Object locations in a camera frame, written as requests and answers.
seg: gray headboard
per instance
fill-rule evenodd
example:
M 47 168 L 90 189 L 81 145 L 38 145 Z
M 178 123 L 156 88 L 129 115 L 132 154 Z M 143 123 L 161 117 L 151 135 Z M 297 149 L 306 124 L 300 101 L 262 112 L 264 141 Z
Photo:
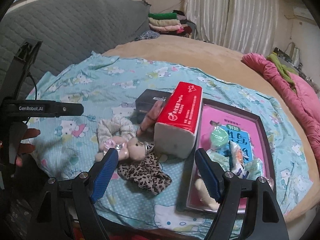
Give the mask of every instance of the gray headboard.
M 31 74 L 36 82 L 71 64 L 133 41 L 149 30 L 149 5 L 132 0 L 38 0 L 7 13 L 0 22 L 0 82 L 25 38 L 43 41 Z M 32 90 L 26 79 L 20 92 Z

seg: pink comforter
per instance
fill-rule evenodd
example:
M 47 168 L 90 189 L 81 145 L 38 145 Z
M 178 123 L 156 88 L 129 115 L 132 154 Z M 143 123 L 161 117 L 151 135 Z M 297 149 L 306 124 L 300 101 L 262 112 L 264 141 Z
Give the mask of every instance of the pink comforter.
M 249 53 L 242 57 L 242 61 L 260 73 L 281 95 L 305 130 L 320 170 L 320 101 L 312 87 L 301 77 L 290 73 L 297 90 L 297 94 L 294 93 L 279 74 L 275 64 L 262 55 Z

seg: leopard print scrunchie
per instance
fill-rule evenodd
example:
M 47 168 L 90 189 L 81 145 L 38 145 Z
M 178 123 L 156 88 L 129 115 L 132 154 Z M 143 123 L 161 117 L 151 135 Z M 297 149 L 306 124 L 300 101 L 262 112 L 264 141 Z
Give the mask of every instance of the leopard print scrunchie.
M 138 164 L 121 164 L 118 167 L 118 174 L 125 180 L 137 183 L 139 188 L 151 191 L 154 195 L 158 195 L 172 182 L 169 175 L 162 172 L 153 153 L 147 154 L 146 158 Z

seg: human hand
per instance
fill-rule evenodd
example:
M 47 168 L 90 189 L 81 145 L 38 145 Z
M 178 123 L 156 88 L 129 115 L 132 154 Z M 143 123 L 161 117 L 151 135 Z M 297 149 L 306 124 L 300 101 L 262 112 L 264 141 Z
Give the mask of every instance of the human hand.
M 23 140 L 35 138 L 40 134 L 40 130 L 35 128 L 29 128 L 26 133 L 23 136 Z M 30 154 L 35 150 L 35 146 L 30 143 L 20 143 L 19 149 L 18 149 L 18 155 L 16 158 L 16 165 L 21 167 L 22 166 L 22 159 L 19 155 L 21 154 Z

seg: barcode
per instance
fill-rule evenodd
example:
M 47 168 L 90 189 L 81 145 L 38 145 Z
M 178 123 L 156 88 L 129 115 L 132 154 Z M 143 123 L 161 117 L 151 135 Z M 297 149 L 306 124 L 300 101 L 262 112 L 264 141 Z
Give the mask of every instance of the barcode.
M 153 98 L 153 100 L 161 100 L 164 102 L 166 100 L 166 98 Z

